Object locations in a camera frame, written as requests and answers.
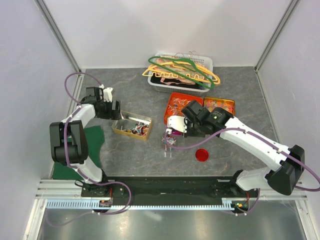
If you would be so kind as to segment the gold tin of candies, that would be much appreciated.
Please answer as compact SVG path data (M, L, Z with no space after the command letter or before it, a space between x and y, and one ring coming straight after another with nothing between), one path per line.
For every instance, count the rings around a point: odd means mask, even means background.
M121 118L112 124L114 133L146 141L152 128L152 119L136 113L121 111Z

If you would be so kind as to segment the purple plastic scoop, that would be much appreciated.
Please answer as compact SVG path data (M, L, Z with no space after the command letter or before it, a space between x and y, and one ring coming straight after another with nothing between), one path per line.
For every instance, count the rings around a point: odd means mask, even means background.
M171 134L174 136L181 136L182 135L182 133L180 131L172 131Z

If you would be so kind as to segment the orange tray of lollipops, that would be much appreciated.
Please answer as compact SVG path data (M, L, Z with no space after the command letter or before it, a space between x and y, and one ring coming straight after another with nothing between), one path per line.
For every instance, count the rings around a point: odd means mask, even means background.
M181 110L191 101L195 100L200 105L203 105L204 99L198 96L193 96L184 93L173 92L170 95L166 109L164 111L164 124L168 122L170 116L183 116Z

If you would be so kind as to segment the gold tin of gummies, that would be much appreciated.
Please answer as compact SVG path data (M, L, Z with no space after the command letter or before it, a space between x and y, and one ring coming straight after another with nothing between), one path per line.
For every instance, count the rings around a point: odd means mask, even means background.
M222 108L229 113L235 115L236 114L236 103L231 99L223 99L223 98L215 98L208 97L204 98L203 106L207 108L210 112L212 112L215 108Z

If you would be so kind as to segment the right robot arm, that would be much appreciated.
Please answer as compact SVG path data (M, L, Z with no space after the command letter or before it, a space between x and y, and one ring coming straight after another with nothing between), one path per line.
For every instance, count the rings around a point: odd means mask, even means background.
M217 134L243 148L266 166L255 170L238 170L229 184L235 197L246 191L268 188L289 196L293 192L304 168L305 151L299 145L292 147L275 142L242 123L232 113L221 107L209 111L192 100L183 109L186 134L197 137Z

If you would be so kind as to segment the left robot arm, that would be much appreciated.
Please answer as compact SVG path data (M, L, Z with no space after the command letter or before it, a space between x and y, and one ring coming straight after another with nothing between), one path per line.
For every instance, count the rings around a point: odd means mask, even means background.
M77 102L75 111L62 121L49 126L51 157L54 162L67 166L82 180L82 190L93 196L110 196L110 187L105 172L89 157L85 126L94 118L121 119L121 102L113 99L113 88L86 88L86 95Z

